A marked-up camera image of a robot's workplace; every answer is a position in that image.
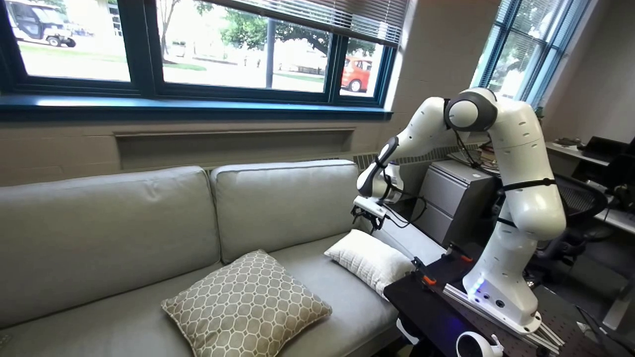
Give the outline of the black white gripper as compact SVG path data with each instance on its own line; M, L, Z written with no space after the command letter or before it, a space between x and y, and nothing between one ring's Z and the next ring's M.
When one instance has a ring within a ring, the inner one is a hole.
M352 214L355 218L365 218L375 230L379 230L383 220L389 216L387 208L369 196L357 196L353 200Z

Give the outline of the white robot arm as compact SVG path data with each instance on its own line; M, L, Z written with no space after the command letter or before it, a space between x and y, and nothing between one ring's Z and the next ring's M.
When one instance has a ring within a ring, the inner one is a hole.
M429 97L357 176L357 192L379 190L377 174L405 156L447 146L447 131L482 131L490 136L504 202L492 236L463 277L465 299L518 333L540 325L538 297L524 269L540 242L566 230L564 202L550 166L542 125L530 103L471 87L453 99Z

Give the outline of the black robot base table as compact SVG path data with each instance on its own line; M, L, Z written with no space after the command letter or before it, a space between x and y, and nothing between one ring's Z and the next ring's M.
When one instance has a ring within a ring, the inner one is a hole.
M498 321L453 299L443 287L469 269L467 257L443 257L439 283L427 287L417 271L385 287L387 299L397 307L397 321L411 339L409 357L457 357L455 341L463 331L477 331L486 339L498 337L502 357L633 357L633 347L619 341L578 305L548 287L538 289L542 321L562 339L544 347L528 335L518 335Z

